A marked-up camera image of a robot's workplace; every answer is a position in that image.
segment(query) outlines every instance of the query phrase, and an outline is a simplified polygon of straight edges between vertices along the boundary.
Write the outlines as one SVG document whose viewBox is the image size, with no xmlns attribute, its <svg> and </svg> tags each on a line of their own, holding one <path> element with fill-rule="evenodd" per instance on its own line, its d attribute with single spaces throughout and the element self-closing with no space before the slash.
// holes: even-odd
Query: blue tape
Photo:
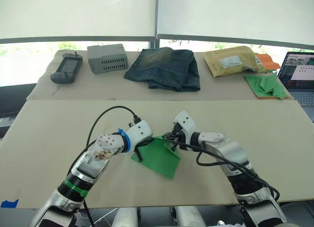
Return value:
<svg viewBox="0 0 314 227">
<path fill-rule="evenodd" d="M 122 129 L 120 129 L 120 128 L 118 129 L 118 132 L 119 132 L 120 135 L 123 135 L 123 136 L 126 137 L 127 142 L 128 142 L 128 150 L 127 150 L 127 152 L 130 151 L 130 149 L 131 149 L 131 141 L 130 141 L 130 138 L 129 138 L 128 134 L 126 134 L 126 133 L 125 133 Z"/>
<path fill-rule="evenodd" d="M 16 206 L 18 205 L 18 199 L 16 199 L 15 202 L 9 202 L 8 200 L 5 200 L 1 203 L 1 206 L 0 207 L 3 207 L 3 208 L 16 208 Z"/>
</svg>

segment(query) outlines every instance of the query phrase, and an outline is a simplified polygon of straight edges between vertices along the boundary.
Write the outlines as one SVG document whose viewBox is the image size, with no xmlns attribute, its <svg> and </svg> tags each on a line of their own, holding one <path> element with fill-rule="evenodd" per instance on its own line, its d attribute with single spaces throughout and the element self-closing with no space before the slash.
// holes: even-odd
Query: green cloth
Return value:
<svg viewBox="0 0 314 227">
<path fill-rule="evenodd" d="M 170 149 L 169 142 L 165 142 L 161 136 L 158 136 L 150 144 L 139 147 L 138 150 L 143 158 L 140 164 L 169 179 L 173 178 L 180 162 L 180 156 L 177 150 Z M 133 154 L 131 159 L 138 162 L 136 154 Z"/>
<path fill-rule="evenodd" d="M 287 97 L 284 87 L 277 82 L 277 74 L 269 76 L 244 76 L 251 89 L 259 98 Z"/>
</svg>

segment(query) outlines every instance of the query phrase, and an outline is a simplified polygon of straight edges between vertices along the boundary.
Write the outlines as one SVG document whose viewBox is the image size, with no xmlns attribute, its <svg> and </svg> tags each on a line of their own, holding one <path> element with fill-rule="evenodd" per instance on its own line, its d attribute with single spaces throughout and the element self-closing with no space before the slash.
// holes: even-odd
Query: gray box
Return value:
<svg viewBox="0 0 314 227">
<path fill-rule="evenodd" d="M 128 58 L 122 44 L 87 47 L 88 64 L 94 74 L 127 69 Z"/>
</svg>

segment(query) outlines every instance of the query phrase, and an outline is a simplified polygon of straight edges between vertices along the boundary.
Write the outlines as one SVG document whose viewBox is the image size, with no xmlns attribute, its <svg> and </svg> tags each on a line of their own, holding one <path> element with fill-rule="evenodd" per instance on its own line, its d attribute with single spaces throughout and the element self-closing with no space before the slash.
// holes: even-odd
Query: black handheld device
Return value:
<svg viewBox="0 0 314 227">
<path fill-rule="evenodd" d="M 62 57 L 63 60 L 60 66 L 55 73 L 50 75 L 50 79 L 57 84 L 72 83 L 83 62 L 83 57 L 77 52 L 75 54 L 65 53 Z"/>
</svg>

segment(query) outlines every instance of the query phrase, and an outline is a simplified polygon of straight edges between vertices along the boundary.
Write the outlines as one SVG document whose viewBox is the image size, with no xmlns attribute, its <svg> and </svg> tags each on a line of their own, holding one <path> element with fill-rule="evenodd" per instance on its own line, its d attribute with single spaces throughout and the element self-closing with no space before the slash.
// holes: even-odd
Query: green stripe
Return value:
<svg viewBox="0 0 314 227">
<path fill-rule="evenodd" d="M 70 181 L 68 181 L 67 179 L 64 180 L 64 183 L 70 188 L 70 189 L 73 189 L 74 191 L 78 192 L 79 195 L 83 198 L 85 198 L 88 194 L 88 191 L 87 190 L 83 190 L 83 189 L 80 189 L 78 187 L 76 187 L 75 185 L 73 185 Z"/>
</svg>

